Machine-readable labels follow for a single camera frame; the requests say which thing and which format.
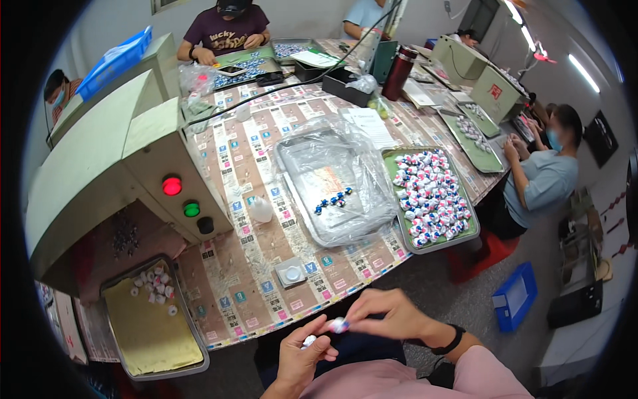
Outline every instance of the white squeeze bottle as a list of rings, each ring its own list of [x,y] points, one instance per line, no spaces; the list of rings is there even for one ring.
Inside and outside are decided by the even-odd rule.
[[[253,203],[248,206],[248,211],[258,222],[268,223],[272,219],[272,205],[261,197],[255,197]]]

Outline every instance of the maroon t-shirt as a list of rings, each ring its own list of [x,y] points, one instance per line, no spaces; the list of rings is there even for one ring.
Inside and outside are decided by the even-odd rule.
[[[202,42],[216,56],[244,50],[249,36],[266,30],[270,23],[266,14],[251,4],[240,17],[227,21],[217,12],[217,7],[202,11],[184,35],[184,40],[194,45]]]

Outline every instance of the green button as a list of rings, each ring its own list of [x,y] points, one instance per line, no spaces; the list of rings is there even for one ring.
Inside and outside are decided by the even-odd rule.
[[[200,209],[199,204],[197,202],[191,202],[189,204],[184,205],[184,215],[189,218],[194,218],[199,215]]]

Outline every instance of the black button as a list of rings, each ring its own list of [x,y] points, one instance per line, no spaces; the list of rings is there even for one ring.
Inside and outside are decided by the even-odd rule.
[[[200,229],[202,234],[210,234],[215,230],[215,226],[212,224],[212,218],[205,216],[197,221],[197,228]]]

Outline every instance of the window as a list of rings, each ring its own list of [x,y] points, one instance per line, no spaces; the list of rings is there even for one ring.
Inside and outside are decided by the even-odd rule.
[[[185,3],[188,0],[151,0],[151,13],[157,14],[160,11]]]
[[[500,3],[498,0],[471,0],[459,29],[474,29],[481,42],[489,29]]]

